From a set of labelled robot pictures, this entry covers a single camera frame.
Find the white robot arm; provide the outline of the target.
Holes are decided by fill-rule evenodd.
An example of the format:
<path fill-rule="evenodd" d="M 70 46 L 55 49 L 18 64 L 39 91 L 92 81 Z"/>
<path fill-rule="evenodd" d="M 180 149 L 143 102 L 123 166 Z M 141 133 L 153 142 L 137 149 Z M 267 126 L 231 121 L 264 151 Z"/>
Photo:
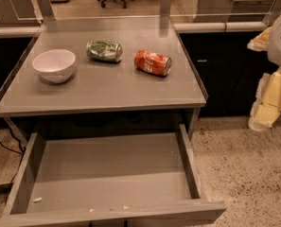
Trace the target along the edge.
<path fill-rule="evenodd" d="M 272 26 L 250 40 L 247 47 L 266 51 L 268 60 L 278 66 L 271 75 L 264 73 L 255 93 L 248 126 L 253 131 L 270 129 L 281 115 L 281 15 Z"/>

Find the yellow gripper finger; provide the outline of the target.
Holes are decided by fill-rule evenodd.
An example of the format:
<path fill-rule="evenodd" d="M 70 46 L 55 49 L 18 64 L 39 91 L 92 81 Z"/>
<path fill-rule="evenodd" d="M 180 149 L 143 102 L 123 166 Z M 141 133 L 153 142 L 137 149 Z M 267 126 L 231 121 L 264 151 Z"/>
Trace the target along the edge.
<path fill-rule="evenodd" d="M 258 83 L 255 102 L 248 126 L 253 131 L 270 129 L 281 115 L 281 67 L 274 73 L 264 73 Z"/>
<path fill-rule="evenodd" d="M 266 51 L 268 49 L 269 44 L 269 36 L 272 28 L 268 27 L 264 31 L 262 31 L 259 35 L 254 37 L 249 41 L 247 47 L 253 51 Z"/>

